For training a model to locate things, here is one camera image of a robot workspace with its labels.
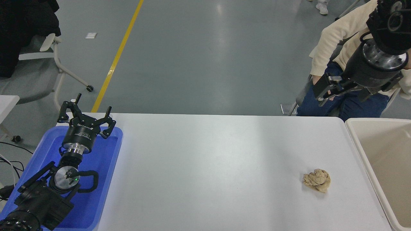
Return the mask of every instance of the white shoe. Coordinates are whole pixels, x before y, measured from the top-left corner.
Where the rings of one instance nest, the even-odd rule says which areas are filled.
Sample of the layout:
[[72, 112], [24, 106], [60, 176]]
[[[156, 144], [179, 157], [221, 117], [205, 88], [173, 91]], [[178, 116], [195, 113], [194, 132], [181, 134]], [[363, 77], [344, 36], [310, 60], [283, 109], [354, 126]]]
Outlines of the white shoe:
[[320, 14], [322, 15], [328, 14], [327, 5], [325, 5], [324, 3], [321, 3], [321, 2], [317, 3], [315, 8], [317, 8], [320, 11]]

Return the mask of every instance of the office chair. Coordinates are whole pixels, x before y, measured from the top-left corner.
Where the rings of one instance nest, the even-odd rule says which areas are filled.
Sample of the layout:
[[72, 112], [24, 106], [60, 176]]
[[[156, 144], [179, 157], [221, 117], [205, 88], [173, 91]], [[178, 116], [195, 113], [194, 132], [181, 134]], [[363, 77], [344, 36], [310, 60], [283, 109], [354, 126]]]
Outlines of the office chair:
[[[66, 74], [86, 86], [87, 91], [92, 92], [93, 86], [61, 64], [58, 57], [58, 44], [61, 42], [55, 34], [47, 37], [35, 35], [30, 44], [21, 49], [19, 62], [11, 78], [0, 77], [0, 95], [18, 95], [20, 100], [17, 104], [25, 104], [55, 92], [53, 101], [59, 111], [58, 95]], [[55, 88], [59, 74], [60, 79]], [[17, 136], [13, 138], [14, 142], [20, 140]]]

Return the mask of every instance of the jeans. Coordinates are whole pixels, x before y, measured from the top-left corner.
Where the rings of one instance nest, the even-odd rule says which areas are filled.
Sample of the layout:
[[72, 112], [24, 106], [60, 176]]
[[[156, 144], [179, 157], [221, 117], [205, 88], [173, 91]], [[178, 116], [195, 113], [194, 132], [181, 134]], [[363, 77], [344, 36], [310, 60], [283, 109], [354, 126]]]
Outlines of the jeans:
[[[325, 72], [340, 76], [343, 71], [334, 62], [329, 63]], [[339, 107], [339, 115], [344, 122], [349, 118], [379, 118], [386, 108], [389, 97], [380, 93], [370, 96], [366, 101], [358, 99], [359, 91], [351, 91], [342, 96], [328, 100], [322, 107], [314, 98], [312, 86], [304, 97], [302, 104], [297, 109], [297, 116], [328, 116], [335, 108]]]

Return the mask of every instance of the beige cloth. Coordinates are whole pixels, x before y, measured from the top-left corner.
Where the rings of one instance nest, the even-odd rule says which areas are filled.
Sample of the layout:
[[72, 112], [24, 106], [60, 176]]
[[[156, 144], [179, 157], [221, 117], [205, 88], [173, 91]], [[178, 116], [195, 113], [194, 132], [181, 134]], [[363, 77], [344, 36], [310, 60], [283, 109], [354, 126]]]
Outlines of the beige cloth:
[[320, 192], [327, 192], [331, 183], [331, 178], [328, 172], [322, 169], [315, 169], [313, 173], [304, 174], [303, 183]]

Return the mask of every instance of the black jacket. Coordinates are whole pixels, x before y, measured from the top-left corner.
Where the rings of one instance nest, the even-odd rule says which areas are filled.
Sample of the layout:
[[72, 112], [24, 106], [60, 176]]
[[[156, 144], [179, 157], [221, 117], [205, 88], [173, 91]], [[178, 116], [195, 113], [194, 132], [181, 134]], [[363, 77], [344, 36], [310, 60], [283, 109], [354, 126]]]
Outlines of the black jacket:
[[0, 0], [0, 77], [11, 77], [18, 54], [34, 35], [60, 36], [56, 0]]

